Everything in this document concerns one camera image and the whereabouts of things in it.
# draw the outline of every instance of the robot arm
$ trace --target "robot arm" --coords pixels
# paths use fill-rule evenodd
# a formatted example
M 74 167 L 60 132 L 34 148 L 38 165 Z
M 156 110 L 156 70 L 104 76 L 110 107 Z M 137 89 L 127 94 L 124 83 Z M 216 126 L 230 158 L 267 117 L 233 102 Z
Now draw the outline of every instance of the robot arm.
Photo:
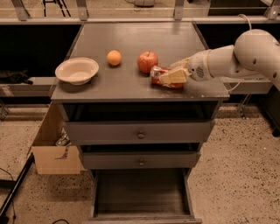
M 177 65 L 186 68 L 196 81 L 262 74 L 280 90 L 280 45 L 263 30 L 246 31 L 234 45 L 197 52 L 171 66 Z

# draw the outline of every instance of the orange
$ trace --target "orange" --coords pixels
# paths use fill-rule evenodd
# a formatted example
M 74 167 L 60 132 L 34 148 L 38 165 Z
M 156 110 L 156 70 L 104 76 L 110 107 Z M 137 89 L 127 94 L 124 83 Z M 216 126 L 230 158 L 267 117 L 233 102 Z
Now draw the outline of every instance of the orange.
M 116 50 L 113 50 L 113 51 L 110 51 L 108 54 L 107 54 L 107 62 L 115 67 L 115 66 L 118 66 L 122 61 L 122 55 L 116 51 Z

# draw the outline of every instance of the apple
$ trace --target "apple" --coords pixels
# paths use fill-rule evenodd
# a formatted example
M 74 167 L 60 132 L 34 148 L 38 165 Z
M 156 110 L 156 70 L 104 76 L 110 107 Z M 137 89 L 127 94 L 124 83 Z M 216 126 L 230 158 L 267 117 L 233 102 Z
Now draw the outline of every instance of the apple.
M 158 56 L 153 51 L 141 52 L 137 64 L 142 73 L 149 74 L 151 68 L 158 65 Z

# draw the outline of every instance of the bowl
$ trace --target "bowl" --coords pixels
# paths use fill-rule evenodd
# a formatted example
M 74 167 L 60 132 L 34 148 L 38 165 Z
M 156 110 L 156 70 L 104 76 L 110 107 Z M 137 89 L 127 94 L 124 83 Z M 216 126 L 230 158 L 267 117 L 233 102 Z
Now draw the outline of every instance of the bowl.
M 97 62 L 89 58 L 73 58 L 63 61 L 56 69 L 56 77 L 73 85 L 83 85 L 98 72 Z

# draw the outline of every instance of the drawer handle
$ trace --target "drawer handle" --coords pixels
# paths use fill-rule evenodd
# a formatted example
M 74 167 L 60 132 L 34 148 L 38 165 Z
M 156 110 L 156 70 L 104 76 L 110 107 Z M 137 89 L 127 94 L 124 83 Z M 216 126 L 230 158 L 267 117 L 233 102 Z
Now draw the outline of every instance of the drawer handle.
M 139 139 L 144 139 L 145 138 L 145 134 L 141 130 L 138 132 L 138 138 Z
M 138 165 L 139 165 L 139 166 L 144 166 L 144 165 L 145 165 L 145 162 L 144 162 L 142 159 L 140 159 Z

